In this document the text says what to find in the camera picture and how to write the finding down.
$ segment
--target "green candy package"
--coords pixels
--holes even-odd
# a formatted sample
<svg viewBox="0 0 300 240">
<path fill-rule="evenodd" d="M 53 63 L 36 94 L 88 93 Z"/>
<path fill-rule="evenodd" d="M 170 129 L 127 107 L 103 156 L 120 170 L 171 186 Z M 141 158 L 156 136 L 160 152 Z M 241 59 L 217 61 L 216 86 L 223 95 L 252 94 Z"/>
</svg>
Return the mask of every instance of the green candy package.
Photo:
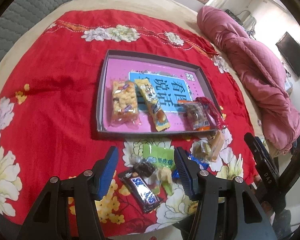
<svg viewBox="0 0 300 240">
<path fill-rule="evenodd" d="M 171 171 L 176 169 L 174 149 L 143 144 L 143 158 L 157 168 L 157 172 L 149 178 L 149 183 L 154 185 L 152 191 L 159 194 L 162 185 L 167 195 L 171 196 L 173 194 Z"/>
</svg>

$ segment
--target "television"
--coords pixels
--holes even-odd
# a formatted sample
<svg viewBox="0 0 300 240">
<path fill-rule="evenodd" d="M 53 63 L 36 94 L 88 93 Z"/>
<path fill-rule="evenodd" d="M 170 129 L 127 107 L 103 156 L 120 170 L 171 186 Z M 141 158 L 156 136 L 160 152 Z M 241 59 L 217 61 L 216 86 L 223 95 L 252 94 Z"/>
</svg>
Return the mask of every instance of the television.
<svg viewBox="0 0 300 240">
<path fill-rule="evenodd" d="M 294 73 L 300 77 L 300 44 L 286 32 L 276 46 Z"/>
</svg>

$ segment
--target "white flower print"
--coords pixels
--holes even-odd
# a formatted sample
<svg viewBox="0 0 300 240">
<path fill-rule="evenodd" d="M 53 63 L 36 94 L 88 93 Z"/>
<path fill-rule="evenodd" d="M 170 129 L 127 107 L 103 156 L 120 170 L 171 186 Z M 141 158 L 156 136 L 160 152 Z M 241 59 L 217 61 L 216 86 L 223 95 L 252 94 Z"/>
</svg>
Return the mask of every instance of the white flower print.
<svg viewBox="0 0 300 240">
<path fill-rule="evenodd" d="M 219 71 L 220 71 L 221 74 L 223 74 L 224 72 L 229 73 L 229 69 L 227 67 L 227 63 L 226 63 L 226 61 L 224 60 L 223 57 L 221 57 L 220 55 L 215 55 L 212 58 L 212 61 L 214 62 L 215 66 L 218 66 Z"/>
<path fill-rule="evenodd" d="M 181 184 L 173 183 L 172 190 L 173 195 L 168 196 L 167 201 L 156 210 L 157 223 L 147 227 L 145 233 L 167 227 L 188 216 L 192 201 L 185 195 Z"/>
<path fill-rule="evenodd" d="M 3 156 L 4 149 L 0 147 L 0 214 L 14 217 L 16 212 L 11 204 L 6 203 L 6 199 L 18 200 L 22 183 L 18 174 L 19 164 L 15 162 L 15 155 L 11 151 Z"/>
<path fill-rule="evenodd" d="M 134 28 L 129 28 L 118 24 L 116 28 L 108 28 L 107 32 L 111 35 L 114 41 L 132 42 L 140 38 L 140 34 Z"/>
<path fill-rule="evenodd" d="M 81 38 L 86 39 L 86 41 L 103 41 L 111 40 L 112 35 L 108 33 L 106 29 L 98 27 L 96 29 L 85 31 Z"/>
<path fill-rule="evenodd" d="M 233 155 L 230 163 L 222 166 L 221 171 L 217 173 L 216 177 L 229 180 L 233 180 L 233 178 L 236 176 L 243 178 L 242 164 L 243 159 L 241 157 L 241 154 L 239 154 L 238 160 L 237 157 Z"/>
<path fill-rule="evenodd" d="M 51 24 L 49 25 L 49 27 L 47 28 L 47 30 L 53 28 L 54 26 L 57 26 L 56 23 L 51 23 Z"/>
<path fill-rule="evenodd" d="M 165 32 L 164 35 L 167 36 L 168 40 L 171 43 L 183 46 L 184 41 L 178 35 L 174 33 L 167 33 L 167 32 Z"/>
<path fill-rule="evenodd" d="M 143 144 L 155 145 L 158 147 L 173 149 L 171 146 L 171 140 L 168 138 L 150 138 L 150 139 L 131 139 L 124 142 L 124 149 L 122 150 L 124 155 L 122 157 L 124 165 L 126 167 L 132 167 L 131 164 L 131 155 L 143 154 Z"/>
<path fill-rule="evenodd" d="M 223 163 L 230 163 L 232 157 L 233 157 L 233 152 L 231 147 L 229 147 L 229 144 L 232 142 L 232 135 L 230 133 L 230 131 L 228 130 L 228 128 L 225 128 L 224 130 L 222 130 L 222 133 L 225 137 L 225 142 L 221 148 L 221 151 L 218 155 L 218 158 L 216 159 L 215 162 L 210 162 L 209 166 L 210 169 L 212 171 L 221 171 L 221 168 L 223 166 Z M 193 142 L 192 146 L 190 148 L 190 152 L 193 152 L 194 147 L 196 147 L 197 142 Z"/>
<path fill-rule="evenodd" d="M 10 103 L 9 98 L 3 97 L 0 99 L 0 130 L 6 128 L 12 121 L 14 116 L 13 106 L 14 104 Z"/>
</svg>

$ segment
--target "biscuit package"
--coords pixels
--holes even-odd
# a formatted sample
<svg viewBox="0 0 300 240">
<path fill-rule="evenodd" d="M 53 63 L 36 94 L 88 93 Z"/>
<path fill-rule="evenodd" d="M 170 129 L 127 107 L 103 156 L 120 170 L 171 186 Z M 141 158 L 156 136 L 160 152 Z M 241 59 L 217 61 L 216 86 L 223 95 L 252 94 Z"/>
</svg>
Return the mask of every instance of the biscuit package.
<svg viewBox="0 0 300 240">
<path fill-rule="evenodd" d="M 160 101 L 157 97 L 154 87 L 148 79 L 135 79 L 142 97 L 144 98 L 148 110 L 153 118 L 155 128 L 158 132 L 170 127 L 166 114 L 161 108 Z"/>
<path fill-rule="evenodd" d="M 210 129 L 209 120 L 201 103 L 178 100 L 178 104 L 185 108 L 187 119 L 193 131 L 206 131 Z"/>
<path fill-rule="evenodd" d="M 131 81 L 114 81 L 112 90 L 113 112 L 111 125 L 140 124 L 135 84 Z"/>
</svg>

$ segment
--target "red blanket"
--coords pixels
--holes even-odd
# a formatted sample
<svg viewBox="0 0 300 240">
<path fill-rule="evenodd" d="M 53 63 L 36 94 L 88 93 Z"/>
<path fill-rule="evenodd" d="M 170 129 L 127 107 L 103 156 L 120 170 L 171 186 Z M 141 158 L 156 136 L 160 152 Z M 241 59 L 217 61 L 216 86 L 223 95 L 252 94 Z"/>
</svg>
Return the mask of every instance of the red blanket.
<svg viewBox="0 0 300 240">
<path fill-rule="evenodd" d="M 243 140 L 246 132 L 253 132 L 249 115 L 234 79 L 210 59 L 217 53 L 209 42 L 172 23 L 132 12 L 71 11 L 26 52 L 0 94 L 0 213 L 9 220 L 23 223 L 50 177 L 80 174 L 103 158 L 111 145 L 119 148 L 119 173 L 130 166 L 132 153 L 142 154 L 142 143 L 191 151 L 198 140 L 97 139 L 96 84 L 108 49 L 153 53 L 201 66 L 228 127 L 210 171 L 222 178 L 240 175 L 248 184 L 253 181 L 255 162 Z M 108 194 L 96 202 L 105 235 L 151 231 L 194 212 L 196 203 L 184 195 L 182 186 L 175 183 L 173 189 L 168 198 L 161 190 L 164 202 L 143 214 L 115 175 Z M 73 199 L 69 211 L 75 230 Z"/>
</svg>

